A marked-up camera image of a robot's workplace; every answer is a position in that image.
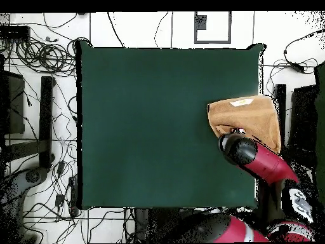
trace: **black frame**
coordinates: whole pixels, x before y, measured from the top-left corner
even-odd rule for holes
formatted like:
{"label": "black frame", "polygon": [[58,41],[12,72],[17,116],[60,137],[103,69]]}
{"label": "black frame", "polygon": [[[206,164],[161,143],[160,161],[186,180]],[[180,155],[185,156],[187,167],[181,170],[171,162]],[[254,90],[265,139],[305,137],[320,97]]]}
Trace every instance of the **black frame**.
{"label": "black frame", "polygon": [[194,12],[194,44],[231,44],[231,22],[232,22],[232,12],[228,11],[229,13],[229,25],[228,25],[228,39],[224,41],[201,41],[197,40],[197,30],[201,29],[204,30],[203,28],[200,27],[200,21],[201,20],[206,20],[207,16],[201,16],[197,14],[197,11]]}
{"label": "black frame", "polygon": [[39,140],[12,144],[6,147],[10,161],[33,154],[39,154],[39,166],[51,168],[52,157],[52,103],[55,78],[42,76],[41,78],[41,103],[39,110]]}

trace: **tan towel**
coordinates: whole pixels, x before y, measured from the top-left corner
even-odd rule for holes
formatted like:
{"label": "tan towel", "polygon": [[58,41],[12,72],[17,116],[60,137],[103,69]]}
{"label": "tan towel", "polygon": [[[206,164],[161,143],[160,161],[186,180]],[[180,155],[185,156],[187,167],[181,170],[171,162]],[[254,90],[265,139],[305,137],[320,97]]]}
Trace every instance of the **tan towel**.
{"label": "tan towel", "polygon": [[280,153],[279,120],[270,97],[256,95],[211,103],[208,105],[208,119],[217,137],[230,133],[233,128],[243,128],[247,137]]}

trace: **label on cloth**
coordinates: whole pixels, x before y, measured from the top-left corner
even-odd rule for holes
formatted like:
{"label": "label on cloth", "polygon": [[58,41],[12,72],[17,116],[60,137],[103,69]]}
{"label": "label on cloth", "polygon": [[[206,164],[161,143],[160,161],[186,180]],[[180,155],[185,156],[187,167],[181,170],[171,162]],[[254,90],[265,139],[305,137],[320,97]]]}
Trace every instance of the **label on cloth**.
{"label": "label on cloth", "polygon": [[242,100],[238,100],[235,102],[230,102],[234,107],[238,107],[240,105],[250,105],[250,103],[252,103],[254,99],[242,99]]}

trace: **white label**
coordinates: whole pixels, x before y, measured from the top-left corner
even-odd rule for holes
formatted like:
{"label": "white label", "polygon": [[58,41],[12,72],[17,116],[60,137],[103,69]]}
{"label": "white label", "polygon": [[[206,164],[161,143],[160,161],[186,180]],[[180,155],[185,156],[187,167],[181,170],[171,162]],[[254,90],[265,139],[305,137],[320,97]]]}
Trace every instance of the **white label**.
{"label": "white label", "polygon": [[313,222],[312,207],[306,201],[306,196],[298,189],[290,189],[289,194],[295,212],[305,217],[309,222]]}
{"label": "white label", "polygon": [[250,103],[252,103],[253,99],[242,99],[242,100],[238,100],[235,102],[230,102],[234,107],[238,107],[240,105],[250,105]]}

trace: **green tabletop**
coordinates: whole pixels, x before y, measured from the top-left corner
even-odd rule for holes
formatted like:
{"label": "green tabletop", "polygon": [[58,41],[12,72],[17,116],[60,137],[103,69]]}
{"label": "green tabletop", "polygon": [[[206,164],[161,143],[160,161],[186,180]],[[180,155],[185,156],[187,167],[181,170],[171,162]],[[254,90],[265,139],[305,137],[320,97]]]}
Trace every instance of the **green tabletop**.
{"label": "green tabletop", "polygon": [[207,105],[258,94],[262,44],[81,49],[83,208],[256,206],[254,178],[223,158]]}

